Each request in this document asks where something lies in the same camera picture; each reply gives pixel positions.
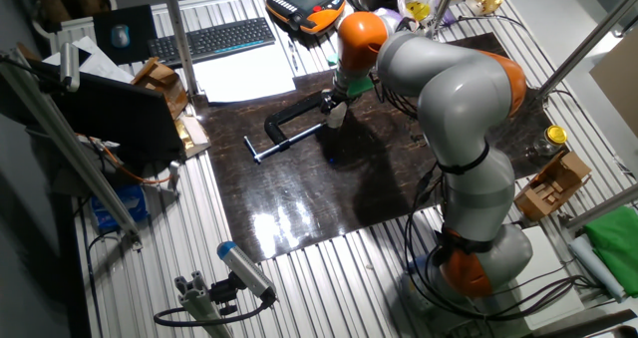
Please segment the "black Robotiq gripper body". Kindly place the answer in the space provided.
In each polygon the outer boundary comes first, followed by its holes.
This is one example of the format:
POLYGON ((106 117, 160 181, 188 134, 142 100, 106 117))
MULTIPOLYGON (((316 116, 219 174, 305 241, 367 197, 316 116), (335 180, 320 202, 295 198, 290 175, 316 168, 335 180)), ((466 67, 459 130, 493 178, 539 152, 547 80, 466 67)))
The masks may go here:
POLYGON ((344 103, 344 101, 346 100, 351 100, 351 99, 348 97, 348 95, 345 92, 342 92, 336 89, 334 90, 324 89, 321 91, 321 105, 324 102, 331 101, 333 103, 333 109, 335 109, 337 106, 344 103))

